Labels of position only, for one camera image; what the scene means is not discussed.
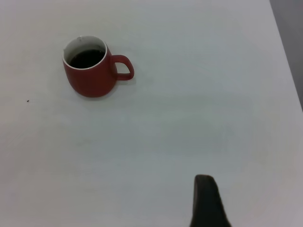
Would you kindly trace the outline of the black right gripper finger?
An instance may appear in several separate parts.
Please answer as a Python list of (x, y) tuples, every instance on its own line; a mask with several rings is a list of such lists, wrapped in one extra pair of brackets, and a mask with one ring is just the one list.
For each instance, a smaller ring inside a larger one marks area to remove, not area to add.
[(210, 175), (194, 179), (191, 227), (231, 227), (216, 181)]

